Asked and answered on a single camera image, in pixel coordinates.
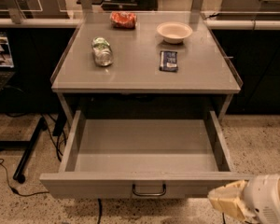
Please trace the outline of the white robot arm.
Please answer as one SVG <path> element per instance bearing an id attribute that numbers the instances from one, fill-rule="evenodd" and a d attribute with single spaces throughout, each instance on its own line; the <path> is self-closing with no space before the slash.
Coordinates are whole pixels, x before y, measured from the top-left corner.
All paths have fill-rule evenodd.
<path id="1" fill-rule="evenodd" d="M 258 175 L 212 189 L 213 208 L 248 224 L 280 224 L 280 175 Z"/>

